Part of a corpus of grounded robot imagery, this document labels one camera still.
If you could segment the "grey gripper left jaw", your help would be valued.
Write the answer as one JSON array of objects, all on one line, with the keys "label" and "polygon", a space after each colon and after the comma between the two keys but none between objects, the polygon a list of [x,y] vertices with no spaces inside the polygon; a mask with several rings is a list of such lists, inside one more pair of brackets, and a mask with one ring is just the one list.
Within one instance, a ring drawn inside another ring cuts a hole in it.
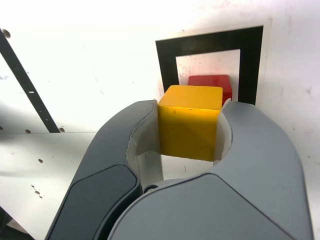
[{"label": "grey gripper left jaw", "polygon": [[46,235],[105,240],[144,188],[164,179],[156,100],[135,102],[95,134]]}]

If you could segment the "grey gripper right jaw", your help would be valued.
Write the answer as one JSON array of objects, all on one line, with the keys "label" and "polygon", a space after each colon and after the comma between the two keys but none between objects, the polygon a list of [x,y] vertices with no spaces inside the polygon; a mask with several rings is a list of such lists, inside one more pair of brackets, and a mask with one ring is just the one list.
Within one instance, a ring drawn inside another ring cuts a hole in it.
[{"label": "grey gripper right jaw", "polygon": [[111,240],[312,240],[301,159],[256,106],[231,101],[220,115],[226,154],[207,172],[133,202]]}]

